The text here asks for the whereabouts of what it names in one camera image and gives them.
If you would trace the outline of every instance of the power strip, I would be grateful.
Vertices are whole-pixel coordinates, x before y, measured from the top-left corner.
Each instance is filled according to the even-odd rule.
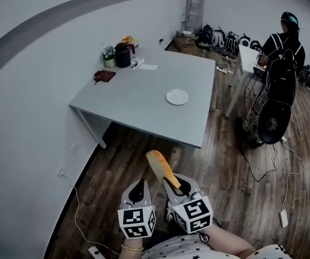
[[[220,67],[218,67],[218,66],[216,66],[216,70],[218,70],[218,71],[221,71],[222,73],[224,73],[224,74],[226,74],[227,73],[227,70],[225,69],[225,68],[220,68]]]
[[[232,62],[236,62],[236,58],[232,58],[232,57],[228,57],[228,56],[226,56],[225,57],[227,60],[231,60]]]

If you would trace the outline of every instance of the paper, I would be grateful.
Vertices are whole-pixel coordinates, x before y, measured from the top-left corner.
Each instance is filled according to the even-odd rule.
[[[156,70],[157,65],[152,65],[152,64],[142,64],[139,66],[139,69],[145,69],[145,70]]]
[[[131,60],[131,68],[133,70],[138,69],[143,63],[144,63],[144,59],[140,59],[140,58],[135,58]]]

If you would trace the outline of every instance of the table leg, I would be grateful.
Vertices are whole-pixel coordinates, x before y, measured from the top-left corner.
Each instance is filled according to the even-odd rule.
[[[189,161],[191,160],[191,157],[192,157],[194,151],[195,151],[195,147],[192,147],[192,146],[186,146],[185,147],[183,159],[182,159],[182,163],[181,163],[183,170],[186,170],[186,168],[188,167]]]
[[[79,117],[81,118],[81,120],[83,121],[83,123],[85,124],[86,128],[89,130],[95,141],[101,146],[101,148],[105,149],[107,147],[106,143],[103,141],[102,137],[96,134],[94,129],[90,126],[89,122],[85,119],[82,111],[79,110],[78,108],[76,108],[75,110],[77,111]]]
[[[236,77],[237,70],[238,70],[239,67],[240,67],[240,62],[241,62],[241,58],[240,58],[240,53],[239,53],[239,56],[238,56],[237,61],[236,61],[236,66],[235,66],[235,69],[234,69],[234,73],[233,73],[233,76],[234,76],[234,77]],[[243,86],[244,86],[244,84],[245,84],[246,78],[247,78],[247,73],[244,72],[244,73],[242,74],[242,76],[241,76],[241,80],[240,80],[240,82],[239,82],[239,84],[238,84],[238,86],[237,86],[237,88],[236,88],[236,91],[235,91],[235,93],[234,93],[234,95],[233,95],[233,97],[232,97],[232,99],[231,99],[231,102],[230,102],[230,104],[229,104],[229,106],[228,106],[228,109],[227,109],[227,111],[226,111],[226,113],[225,113],[225,116],[226,116],[226,117],[229,117],[229,115],[230,115],[232,109],[234,108],[234,106],[235,106],[235,104],[236,104],[236,101],[237,101],[237,99],[239,98],[239,96],[240,96],[240,94],[241,94],[241,91],[242,91],[242,88],[243,88]]]

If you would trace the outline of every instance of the bracelet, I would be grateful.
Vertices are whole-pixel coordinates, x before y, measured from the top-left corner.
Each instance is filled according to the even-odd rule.
[[[121,244],[121,247],[123,249],[131,250],[131,251],[143,251],[144,250],[144,247],[141,247],[141,248],[129,248],[129,247],[124,246],[123,244]]]

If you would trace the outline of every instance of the white table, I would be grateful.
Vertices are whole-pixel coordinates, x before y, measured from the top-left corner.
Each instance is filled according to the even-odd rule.
[[[153,70],[113,68],[108,83],[93,79],[74,97],[70,106],[102,148],[102,136],[114,121],[153,135],[185,144],[183,164],[195,148],[201,148],[215,74],[215,61],[187,54],[140,48],[138,56]],[[186,104],[167,102],[169,90],[179,88],[189,95]]]
[[[253,76],[254,74],[253,68],[257,66],[257,55],[259,55],[258,51],[250,49],[242,45],[239,46],[239,49],[240,49],[240,52],[236,60],[236,65],[235,65],[233,76],[235,77],[238,69],[240,69],[241,80],[236,88],[236,91],[225,113],[226,117],[229,117],[232,109],[234,108],[235,103],[242,92],[242,89],[245,87],[244,84],[245,84],[246,79],[248,77]]]

